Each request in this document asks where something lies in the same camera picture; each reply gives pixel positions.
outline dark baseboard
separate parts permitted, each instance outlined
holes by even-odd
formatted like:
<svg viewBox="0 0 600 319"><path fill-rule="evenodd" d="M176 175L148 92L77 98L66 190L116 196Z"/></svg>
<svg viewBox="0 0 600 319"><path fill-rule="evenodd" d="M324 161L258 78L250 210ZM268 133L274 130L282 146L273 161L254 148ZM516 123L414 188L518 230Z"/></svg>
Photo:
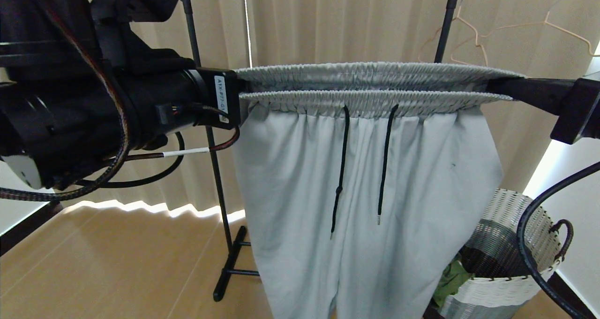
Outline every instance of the dark baseboard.
<svg viewBox="0 0 600 319"><path fill-rule="evenodd" d="M36 231L38 227L41 227L44 223L51 220L51 218L61 210L62 205L60 205L60 203L49 202L0 236L0 256L19 244L21 240Z"/></svg>
<svg viewBox="0 0 600 319"><path fill-rule="evenodd" d="M573 292L573 290L564 282L558 274L553 274L548 280L549 285L564 299L571 304L577 311L582 313L587 319L598 319L592 311L581 301L581 299ZM436 310L431 306L427 306L427 310L423 315L424 319L443 319Z"/></svg>

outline pant leg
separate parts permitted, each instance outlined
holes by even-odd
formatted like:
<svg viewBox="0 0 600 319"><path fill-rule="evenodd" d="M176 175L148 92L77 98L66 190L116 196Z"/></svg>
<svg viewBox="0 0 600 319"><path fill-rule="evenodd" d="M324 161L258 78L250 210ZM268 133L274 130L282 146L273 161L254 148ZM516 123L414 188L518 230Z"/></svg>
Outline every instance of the pant leg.
<svg viewBox="0 0 600 319"><path fill-rule="evenodd" d="M418 319L444 267L469 239L502 170L475 109L396 118L390 134L381 224L377 202L387 119L351 129L353 174L341 258L339 319Z"/></svg>
<svg viewBox="0 0 600 319"><path fill-rule="evenodd" d="M343 116L257 105L234 146L252 251L276 319L330 316L343 240L330 239L330 227L344 125Z"/></svg>

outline white wall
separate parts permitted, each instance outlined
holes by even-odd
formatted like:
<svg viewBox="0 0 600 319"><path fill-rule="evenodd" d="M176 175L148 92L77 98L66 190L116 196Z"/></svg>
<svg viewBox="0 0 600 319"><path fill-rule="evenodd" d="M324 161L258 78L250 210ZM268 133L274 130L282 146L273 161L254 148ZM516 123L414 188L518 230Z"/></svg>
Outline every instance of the white wall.
<svg viewBox="0 0 600 319"><path fill-rule="evenodd" d="M525 195L537 197L563 178L600 161L600 139L581 139L573 145L552 141ZM542 206L553 221L573 223L574 239L559 274L600 318L600 173L557 192ZM566 231L561 231L564 238Z"/></svg>
<svg viewBox="0 0 600 319"><path fill-rule="evenodd" d="M33 191L32 188L19 180L19 177L4 162L0 162L0 187ZM46 202L22 202L0 199L0 235L17 225L30 214L36 212L36 210L45 204Z"/></svg>

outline basket handle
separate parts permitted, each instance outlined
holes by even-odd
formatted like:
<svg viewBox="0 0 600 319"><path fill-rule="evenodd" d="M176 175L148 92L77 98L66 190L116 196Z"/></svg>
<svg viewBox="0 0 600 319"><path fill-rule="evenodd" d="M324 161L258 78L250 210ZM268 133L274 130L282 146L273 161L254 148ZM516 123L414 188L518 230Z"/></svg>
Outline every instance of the basket handle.
<svg viewBox="0 0 600 319"><path fill-rule="evenodd" d="M564 240L564 245L561 248L561 250L559 251L559 253L557 253L555 255L555 260L562 258L562 261L564 261L564 256L566 255L567 250L569 249L570 243L573 241L573 225L571 224L570 221L566 220L566 219L561 219L559 221L557 221L556 224L554 224L551 228L550 231L551 233L559 231L559 229L561 228L561 225L566 225L566 239Z"/></svg>

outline beige curtain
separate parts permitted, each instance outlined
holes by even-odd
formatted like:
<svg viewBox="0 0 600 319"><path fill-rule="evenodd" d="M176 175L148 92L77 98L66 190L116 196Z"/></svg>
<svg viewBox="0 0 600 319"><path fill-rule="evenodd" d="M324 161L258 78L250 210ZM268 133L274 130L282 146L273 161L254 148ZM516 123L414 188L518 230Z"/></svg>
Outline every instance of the beige curtain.
<svg viewBox="0 0 600 319"><path fill-rule="evenodd" d="M226 69L248 67L244 0L191 1L202 65ZM181 3L167 22L133 23L131 27L152 48L173 48L181 56L192 57ZM207 146L204 127L188 128L182 134L186 140L186 148ZM231 131L215 129L215 134L217 143L231 137ZM176 150L176 144L176 139L171 135L169 145L165 149ZM230 150L225 150L218 155L227 207L233 212L242 208L242 201L235 181L232 154ZM174 158L126 163L113 181L137 180L152 176L163 171L172 161ZM99 189L81 199L64 204L71 205L81 200L100 202L108 199L118 199L122 203L142 200L149 205L166 202L170 209L192 204L198 210L204 210L219 204L208 154L186 156L173 174L158 182L130 189Z"/></svg>
<svg viewBox="0 0 600 319"><path fill-rule="evenodd" d="M486 34L494 27L544 20L557 0L465 0L461 16ZM421 47L442 24L446 0L248 0L253 65L352 61L416 62ZM550 21L600 38L598 0L561 0ZM455 21L448 53L473 32ZM585 43L548 26L499 31L482 41L489 66L532 77L577 78L591 56ZM433 62L437 38L424 45ZM483 65L474 43L457 60ZM523 103L483 107L504 168L502 187L523 191L549 143L555 118Z"/></svg>

